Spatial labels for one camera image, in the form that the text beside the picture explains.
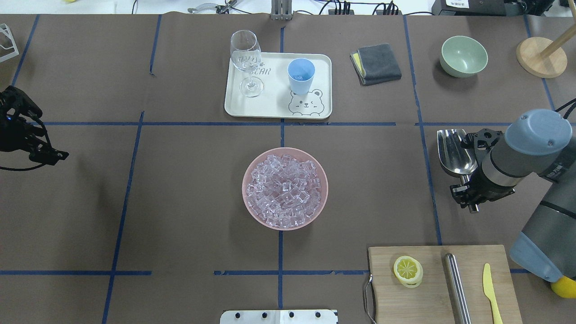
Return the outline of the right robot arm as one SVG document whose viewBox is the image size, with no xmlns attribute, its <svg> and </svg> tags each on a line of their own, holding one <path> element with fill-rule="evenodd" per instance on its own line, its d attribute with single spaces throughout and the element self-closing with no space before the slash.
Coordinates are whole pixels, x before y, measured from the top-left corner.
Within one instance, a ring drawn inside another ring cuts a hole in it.
<svg viewBox="0 0 576 324">
<path fill-rule="evenodd" d="M 439 156 L 454 201 L 476 210 L 511 196 L 526 178 L 549 185 L 532 205 L 510 259 L 550 283 L 575 278 L 575 135 L 569 120 L 551 109 L 532 109 L 504 131 L 445 130 Z"/>
</svg>

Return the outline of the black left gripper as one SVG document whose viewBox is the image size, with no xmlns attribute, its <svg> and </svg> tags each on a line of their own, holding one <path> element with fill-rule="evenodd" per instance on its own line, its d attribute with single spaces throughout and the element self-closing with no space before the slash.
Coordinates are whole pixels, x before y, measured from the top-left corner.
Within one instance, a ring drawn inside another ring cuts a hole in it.
<svg viewBox="0 0 576 324">
<path fill-rule="evenodd" d="M 1 92 L 0 149 L 2 152 L 25 150 L 36 163 L 57 163 L 69 153 L 51 147 L 43 111 L 22 90 L 8 86 Z"/>
</svg>

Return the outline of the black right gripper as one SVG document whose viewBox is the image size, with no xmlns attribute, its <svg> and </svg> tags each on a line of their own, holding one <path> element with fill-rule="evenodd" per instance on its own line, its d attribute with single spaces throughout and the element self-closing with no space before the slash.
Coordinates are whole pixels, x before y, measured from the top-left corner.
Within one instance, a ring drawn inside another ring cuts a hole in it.
<svg viewBox="0 0 576 324">
<path fill-rule="evenodd" d="M 491 149 L 504 137 L 504 132 L 488 128 L 475 133 L 466 133 L 460 142 L 463 149 L 471 149 L 477 160 L 477 168 L 470 176 L 470 181 L 464 184 L 450 185 L 452 198 L 461 206 L 467 208 L 470 204 L 493 202 L 514 194 L 515 185 L 502 186 L 492 182 L 482 170 L 484 158 L 491 162 Z"/>
</svg>

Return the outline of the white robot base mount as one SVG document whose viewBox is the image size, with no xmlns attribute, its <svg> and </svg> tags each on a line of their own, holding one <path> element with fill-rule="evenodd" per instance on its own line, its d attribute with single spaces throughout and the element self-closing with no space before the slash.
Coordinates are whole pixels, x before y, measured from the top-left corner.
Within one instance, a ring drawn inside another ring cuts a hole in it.
<svg viewBox="0 0 576 324">
<path fill-rule="evenodd" d="M 220 324 L 338 324 L 337 310 L 229 310 Z"/>
</svg>

